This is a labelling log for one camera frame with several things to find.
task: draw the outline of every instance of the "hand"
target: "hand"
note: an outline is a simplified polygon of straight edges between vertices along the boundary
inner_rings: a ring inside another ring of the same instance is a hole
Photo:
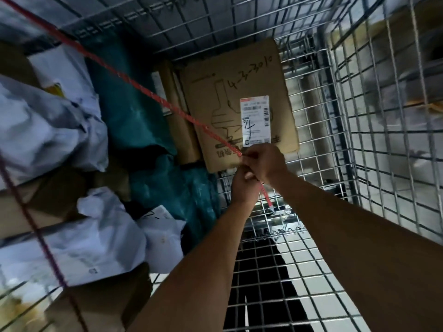
[[[253,209],[260,193],[261,183],[247,166],[239,166],[231,185],[231,204],[243,204]]]
[[[252,145],[243,153],[241,161],[266,184],[271,184],[272,175],[287,172],[283,154],[270,143]]]

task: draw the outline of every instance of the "metal wire mesh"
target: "metal wire mesh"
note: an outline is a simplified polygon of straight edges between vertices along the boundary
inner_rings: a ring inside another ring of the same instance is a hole
[[[443,127],[438,113],[423,108],[432,100],[426,91],[420,12],[430,0],[17,1],[76,38],[131,30],[154,55],[180,64],[274,37],[301,145],[298,153],[286,155],[290,170],[442,243],[443,155],[438,145]],[[408,14],[411,34],[403,45],[397,39],[402,33],[394,9]],[[23,44],[29,53],[57,44],[7,8],[0,9],[0,22],[0,37]],[[384,53],[380,44],[386,47]],[[401,97],[404,51],[410,53],[408,67],[418,69],[423,94],[412,104]],[[391,70],[389,76],[385,68]],[[390,86],[395,104],[384,107]],[[414,111],[422,123],[411,123]],[[219,173],[224,208],[230,202],[233,174]],[[302,221],[274,189],[266,188],[277,212],[273,215],[260,198],[246,223],[228,308],[233,324],[225,330],[302,331],[301,325],[309,324],[314,331],[368,331]],[[154,289],[163,279],[153,278]],[[244,295],[246,289],[253,295]],[[296,316],[296,302],[306,317]],[[269,318],[270,305],[276,303],[285,312],[278,322]],[[249,317],[249,311],[256,317]]]

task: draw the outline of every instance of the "person's left arm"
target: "person's left arm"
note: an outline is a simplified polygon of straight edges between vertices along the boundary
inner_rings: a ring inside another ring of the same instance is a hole
[[[212,231],[169,274],[128,332],[223,329],[241,233],[260,182],[241,166],[232,183],[232,202]]]

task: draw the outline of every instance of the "dark red rope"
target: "dark red rope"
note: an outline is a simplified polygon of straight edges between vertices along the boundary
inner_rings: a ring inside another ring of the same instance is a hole
[[[147,88],[143,87],[142,85],[140,85],[138,82],[136,82],[134,79],[131,79],[127,74],[117,71],[115,70],[113,67],[111,67],[110,65],[108,65],[102,58],[100,58],[99,56],[87,51],[80,43],[73,41],[72,39],[68,38],[65,34],[63,34],[62,32],[60,32],[57,27],[55,27],[53,24],[45,21],[44,19],[40,18],[39,16],[36,16],[35,14],[31,13],[30,11],[24,9],[23,7],[21,7],[20,5],[16,4],[14,1],[12,0],[2,0],[4,3],[8,4],[11,8],[13,8],[15,11],[17,11],[18,13],[20,13],[21,15],[25,16],[28,20],[30,20],[31,22],[34,22],[35,24],[37,24],[38,26],[42,27],[43,29],[45,29],[49,34],[51,34],[51,36],[57,38],[59,41],[63,42],[66,45],[69,45],[71,47],[73,47],[75,50],[79,51],[82,55],[84,55],[87,58],[92,59],[93,61],[97,62],[99,65],[103,66],[104,68],[108,69],[109,72],[114,73],[115,75],[117,75],[118,77],[120,77],[123,81],[125,81],[126,83],[129,83],[130,85],[132,85],[133,87],[135,87],[136,89],[138,89],[141,93],[149,96],[150,98],[154,99],[155,101],[157,101],[158,103],[160,103],[162,106],[169,108],[171,111],[173,111],[175,114],[178,114],[179,116],[181,116],[182,118],[188,120],[189,122],[201,127],[203,129],[203,131],[208,134],[210,137],[212,137],[213,139],[219,141],[220,143],[224,144],[225,146],[227,146],[228,148],[230,148],[230,150],[232,150],[234,153],[237,154],[237,156],[242,156],[242,153],[240,150],[238,150],[235,146],[233,146],[232,144],[230,144],[229,142],[227,142],[225,139],[223,139],[222,137],[220,137],[218,134],[214,133],[213,131],[210,130],[209,126],[201,123],[200,121],[196,120],[195,118],[193,118],[191,115],[186,114],[183,110],[181,110],[180,108],[170,104],[167,100],[164,100],[163,98],[159,97],[157,94],[153,93],[152,91],[148,90]],[[60,268],[57,265],[57,262],[55,261],[48,245],[46,244],[40,229],[37,227],[35,221],[33,220],[33,218],[31,217],[31,215],[29,214],[26,205],[24,204],[23,200],[20,197],[20,194],[18,193],[17,188],[14,186],[11,178],[9,177],[9,174],[6,170],[6,165],[3,161],[3,157],[0,154],[0,173],[1,176],[3,177],[3,180],[5,181],[8,189],[11,191],[11,193],[14,195],[14,198],[17,200],[17,203],[20,205],[21,209],[22,209],[22,213],[25,216],[26,220],[28,221],[29,225],[31,226],[32,230],[35,232],[37,239],[42,247],[42,250],[45,254],[45,257],[47,258],[47,260],[50,263],[51,268],[54,271],[55,276],[58,279],[58,282],[60,283],[60,285],[66,290],[67,289],[67,284],[66,281],[64,279],[63,274],[60,271]],[[268,202],[268,205],[270,207],[270,209],[273,209],[272,207],[272,201],[269,198],[268,193],[266,192],[266,190],[264,189],[264,186],[262,185],[261,187],[261,191],[266,199],[266,201]],[[68,296],[69,296],[69,301],[71,302],[74,311],[77,315],[78,321],[80,322],[80,324],[83,327],[84,331],[88,331],[85,321],[80,313],[80,309],[77,305],[77,303],[75,302],[75,299],[69,294],[68,291]]]

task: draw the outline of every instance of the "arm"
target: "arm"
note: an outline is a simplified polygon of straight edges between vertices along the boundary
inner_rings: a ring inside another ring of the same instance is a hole
[[[372,331],[442,329],[443,247],[296,177],[273,145],[246,155],[294,208]]]
[[[212,332],[223,329],[235,257],[260,182],[237,169],[232,202],[212,231],[169,274],[128,332]]]

